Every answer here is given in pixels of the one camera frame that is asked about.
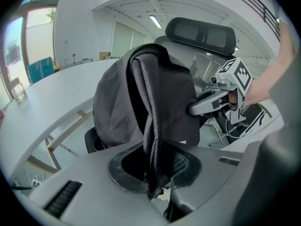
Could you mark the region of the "black framed glass door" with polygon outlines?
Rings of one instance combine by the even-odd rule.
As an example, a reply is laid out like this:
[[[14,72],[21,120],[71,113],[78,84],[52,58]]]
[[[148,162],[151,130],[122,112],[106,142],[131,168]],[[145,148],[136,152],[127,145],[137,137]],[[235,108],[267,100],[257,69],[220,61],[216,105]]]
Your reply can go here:
[[[2,36],[1,39],[1,48],[4,49],[4,31],[8,29],[8,26],[13,23],[14,21],[21,19],[21,28],[20,28],[20,56],[24,63],[24,69],[27,73],[26,76],[29,78],[28,74],[28,66],[29,66],[29,59],[28,59],[28,51],[26,46],[26,26],[28,22],[28,14],[34,10],[39,9],[50,9],[50,13],[52,17],[55,18],[55,10],[57,8],[59,0],[29,0],[17,6],[13,11],[12,14],[8,17],[9,20],[3,25],[3,30],[0,32]],[[4,52],[0,52],[0,70],[1,70],[1,79],[3,80],[3,84],[5,86],[5,90],[8,94],[10,100],[14,99],[13,93],[9,87],[10,79],[8,73],[8,66],[5,62]]]

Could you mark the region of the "long ceiling light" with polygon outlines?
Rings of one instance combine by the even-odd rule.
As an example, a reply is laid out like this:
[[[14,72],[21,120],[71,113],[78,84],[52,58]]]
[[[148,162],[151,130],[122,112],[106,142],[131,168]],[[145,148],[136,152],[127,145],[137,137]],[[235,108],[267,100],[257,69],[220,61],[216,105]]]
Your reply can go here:
[[[153,21],[153,23],[159,28],[162,29],[162,26],[159,20],[154,15],[149,15],[149,18]]]

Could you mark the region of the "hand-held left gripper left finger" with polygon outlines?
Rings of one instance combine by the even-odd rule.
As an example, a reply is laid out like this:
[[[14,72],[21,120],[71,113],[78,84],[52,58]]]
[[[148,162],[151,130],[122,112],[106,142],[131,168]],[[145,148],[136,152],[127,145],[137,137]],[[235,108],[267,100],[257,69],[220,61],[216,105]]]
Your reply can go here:
[[[147,195],[125,192],[108,173],[109,161],[126,147],[113,147],[78,158],[33,191],[16,197],[26,211],[44,226],[166,226],[167,220]],[[68,181],[82,185],[55,218],[44,210]]]

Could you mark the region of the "white oval table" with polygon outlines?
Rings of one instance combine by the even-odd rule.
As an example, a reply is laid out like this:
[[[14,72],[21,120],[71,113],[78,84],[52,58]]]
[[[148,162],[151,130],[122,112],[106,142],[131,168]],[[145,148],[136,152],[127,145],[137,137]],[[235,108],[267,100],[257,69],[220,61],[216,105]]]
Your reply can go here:
[[[0,129],[0,170],[8,183],[65,119],[93,102],[96,86],[116,59],[76,65],[28,87],[22,103],[12,101]]]

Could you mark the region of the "person's right forearm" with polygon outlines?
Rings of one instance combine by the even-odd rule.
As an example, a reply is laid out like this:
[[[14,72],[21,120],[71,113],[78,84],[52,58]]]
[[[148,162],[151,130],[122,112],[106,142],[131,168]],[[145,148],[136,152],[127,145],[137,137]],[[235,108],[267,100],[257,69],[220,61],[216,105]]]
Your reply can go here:
[[[280,48],[278,56],[259,78],[252,81],[245,97],[245,106],[269,99],[269,90],[285,74],[295,58],[295,49],[289,24],[280,19],[279,28]]]

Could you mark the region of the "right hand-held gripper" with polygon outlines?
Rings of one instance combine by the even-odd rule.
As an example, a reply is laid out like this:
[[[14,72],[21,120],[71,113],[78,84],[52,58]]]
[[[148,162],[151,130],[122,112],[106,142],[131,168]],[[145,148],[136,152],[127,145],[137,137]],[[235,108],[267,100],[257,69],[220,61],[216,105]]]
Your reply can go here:
[[[244,121],[246,118],[241,115],[241,109],[245,105],[246,93],[252,80],[252,75],[241,58],[227,61],[212,77],[211,87],[214,89],[203,91],[197,97],[196,103],[188,107],[189,114],[205,115],[216,112],[229,104],[221,104],[219,99],[228,97],[229,92],[235,91],[238,100],[235,105],[229,105],[226,118],[232,125]]]

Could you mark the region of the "person's white shirt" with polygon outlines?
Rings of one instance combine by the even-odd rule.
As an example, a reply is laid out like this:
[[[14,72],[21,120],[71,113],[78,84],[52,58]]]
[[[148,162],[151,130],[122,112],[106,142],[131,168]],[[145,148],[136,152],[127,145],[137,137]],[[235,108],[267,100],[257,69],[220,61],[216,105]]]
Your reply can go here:
[[[280,115],[271,123],[270,131],[285,126],[301,126],[301,61],[295,60],[270,91]]]

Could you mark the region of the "black mesh office chair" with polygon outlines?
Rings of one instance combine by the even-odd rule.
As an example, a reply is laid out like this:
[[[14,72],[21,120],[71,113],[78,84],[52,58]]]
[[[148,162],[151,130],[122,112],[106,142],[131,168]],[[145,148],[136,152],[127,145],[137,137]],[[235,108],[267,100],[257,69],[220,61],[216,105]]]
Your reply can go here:
[[[165,47],[168,53],[183,63],[192,75],[196,98],[211,87],[212,77],[229,60],[237,58],[235,52],[236,37],[232,28],[197,20],[176,17],[172,19],[165,35],[154,43]],[[209,120],[216,119],[223,135],[228,139],[227,151],[243,152],[252,135],[263,129],[266,112],[259,103],[243,106],[241,115],[246,119],[237,124],[230,124],[226,118],[229,107],[199,117],[199,129]],[[104,148],[95,126],[85,133],[88,153]]]

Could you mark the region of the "person's right hand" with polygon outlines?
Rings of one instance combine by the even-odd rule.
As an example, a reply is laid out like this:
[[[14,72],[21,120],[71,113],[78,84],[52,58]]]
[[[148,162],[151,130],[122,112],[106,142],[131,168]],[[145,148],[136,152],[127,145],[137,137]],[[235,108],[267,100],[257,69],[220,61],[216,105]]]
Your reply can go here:
[[[230,109],[236,110],[238,107],[238,94],[236,91],[229,91],[226,95],[220,96],[218,101],[223,107],[227,104]]]

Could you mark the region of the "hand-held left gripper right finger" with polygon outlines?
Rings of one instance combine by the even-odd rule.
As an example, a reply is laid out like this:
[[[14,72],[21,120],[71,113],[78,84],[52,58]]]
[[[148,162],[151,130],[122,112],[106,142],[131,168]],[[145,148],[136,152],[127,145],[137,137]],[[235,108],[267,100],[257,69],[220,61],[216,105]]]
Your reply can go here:
[[[173,186],[167,219],[177,226],[292,226],[301,217],[301,126],[286,126],[244,153],[196,149],[190,186]]]

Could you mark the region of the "black backpack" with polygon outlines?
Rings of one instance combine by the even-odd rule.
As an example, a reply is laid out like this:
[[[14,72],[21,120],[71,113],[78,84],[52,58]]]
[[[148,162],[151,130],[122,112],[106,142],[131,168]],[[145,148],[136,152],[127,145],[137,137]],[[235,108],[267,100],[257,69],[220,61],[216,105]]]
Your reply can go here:
[[[93,103],[96,132],[104,148],[142,143],[149,195],[166,184],[164,141],[199,143],[199,117],[188,112],[195,102],[189,69],[156,43],[128,51],[98,82]]]

